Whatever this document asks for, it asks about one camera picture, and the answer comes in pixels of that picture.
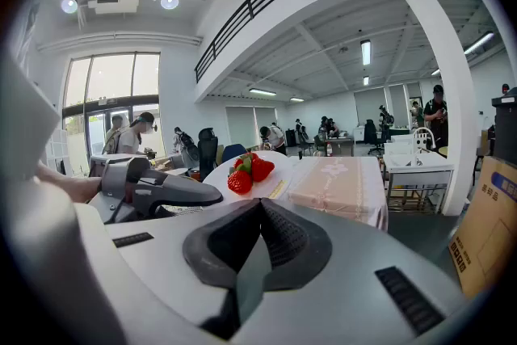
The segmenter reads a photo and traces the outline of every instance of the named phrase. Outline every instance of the black shirt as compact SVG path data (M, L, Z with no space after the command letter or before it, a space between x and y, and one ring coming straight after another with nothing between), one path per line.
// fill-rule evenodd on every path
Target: black shirt
M445 101L437 103L434 99L432 99L426 104L423 113L427 116L432 116L440 109L443 109L444 111L447 110L447 103ZM429 129L435 136L436 148L447 146L449 136L448 121L445 119L440 120L436 118L432 121L429 121L429 124Z

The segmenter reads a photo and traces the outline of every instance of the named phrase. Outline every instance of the white plate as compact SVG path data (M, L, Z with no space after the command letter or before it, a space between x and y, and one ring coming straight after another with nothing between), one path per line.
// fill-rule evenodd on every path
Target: white plate
M275 164L275 169L261 183L253 183L251 191L240 196L228 189L229 168L233 167L238 157L232 158L218 166L203 181L205 184L214 186L221 192L224 199L221 203L229 204L234 201L254 199L257 197L270 197L278 199L288 189L292 178L292 164L289 159L275 151L254 151L262 160L271 161Z

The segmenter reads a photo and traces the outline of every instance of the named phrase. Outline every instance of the fluorescent light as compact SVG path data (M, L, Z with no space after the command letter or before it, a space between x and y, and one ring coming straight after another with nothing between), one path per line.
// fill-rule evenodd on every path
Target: fluorescent light
M78 11L77 0L61 0L61 9L69 15Z
M486 43L488 40L492 39L494 37L494 33L493 32L487 32L485 35L483 35L481 38L479 38L478 40L476 40L471 46L469 46L468 48L466 48L464 50L464 54L465 55L468 55L469 53L471 53L474 49L476 48L479 48L481 45L483 45L484 43Z
M361 42L361 52L363 53L363 65L370 65L372 61L372 42L363 40Z
M179 0L161 0L160 4L164 9L171 11L172 9L175 9L178 6Z
M262 94L262 95L270 95L270 96L276 95L276 92L270 92L269 90L258 90L256 88L251 88L250 92L253 92L254 94Z

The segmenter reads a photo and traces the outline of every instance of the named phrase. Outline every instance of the floor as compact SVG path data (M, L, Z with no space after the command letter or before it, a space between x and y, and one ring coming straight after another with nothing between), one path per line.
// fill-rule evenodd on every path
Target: floor
M368 151L372 148L369 144L356 144L354 155L356 157L368 157ZM298 156L297 147L287 148L288 156ZM475 174L475 184L469 192L469 200L476 191L479 172ZM448 251L448 241L456 231L463 215L460 217L443 215L421 215L406 212L390 212L388 233L399 242L433 262L452 280L460 284L454 262Z

